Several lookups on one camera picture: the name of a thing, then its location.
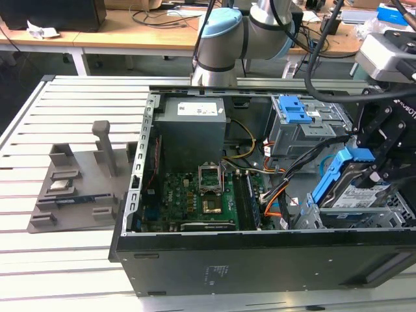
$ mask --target paper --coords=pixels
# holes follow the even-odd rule
[[[317,23],[320,21],[320,18],[313,11],[304,11],[302,21],[306,21],[308,23]]]
[[[52,38],[52,37],[60,36],[57,30],[53,27],[41,28],[41,27],[33,25],[29,21],[27,21],[27,26],[28,26],[28,28],[26,29],[27,32],[36,39]]]

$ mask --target white sticker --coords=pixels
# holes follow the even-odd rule
[[[349,185],[343,194],[338,198],[332,207],[334,208],[366,208],[380,197],[379,193],[383,192],[390,185],[375,185],[372,188],[356,188]]]
[[[280,226],[281,226],[283,229],[287,229],[287,228],[288,228],[288,224],[287,224],[287,222],[285,221],[285,219],[280,218]]]
[[[270,153],[271,153],[272,151],[271,151],[271,149],[270,149],[270,146],[265,146],[265,156],[266,157],[270,157]]]
[[[182,116],[218,116],[216,103],[181,102],[177,114]]]
[[[320,114],[317,111],[315,111],[315,112],[306,112],[306,114],[308,116],[312,116],[312,117],[320,117]]]
[[[289,203],[289,206],[298,206],[299,205],[299,199],[297,197],[291,198],[291,202]]]
[[[55,203],[75,203],[75,200],[57,200]]]

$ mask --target blue plastic clip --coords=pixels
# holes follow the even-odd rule
[[[345,149],[339,151],[333,158],[331,166],[328,168],[325,175],[322,177],[317,187],[315,187],[314,191],[312,192],[312,198],[315,203],[319,202],[321,197],[333,182],[338,181],[342,174],[341,167],[343,164],[351,160],[371,162],[374,161],[375,158],[368,148],[349,148],[347,146]]]
[[[306,114],[305,105],[297,96],[280,96],[279,106],[285,113],[288,124],[310,124],[312,122],[312,118]]]

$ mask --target black computer case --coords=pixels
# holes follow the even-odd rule
[[[1,0],[0,16],[11,30],[26,29],[27,21],[57,31],[98,31],[107,12],[104,0]]]

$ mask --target metal slat table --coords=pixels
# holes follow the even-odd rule
[[[139,299],[122,266],[107,261],[112,230],[26,232],[53,143],[94,150],[92,123],[109,120],[113,147],[125,146],[138,138],[149,88],[188,83],[170,77],[76,76],[40,82],[0,138],[0,311],[292,311],[306,305],[331,311],[415,310],[416,266],[377,289]],[[241,79],[239,84],[303,86],[297,79]],[[358,81],[315,84],[356,94],[366,87]]]

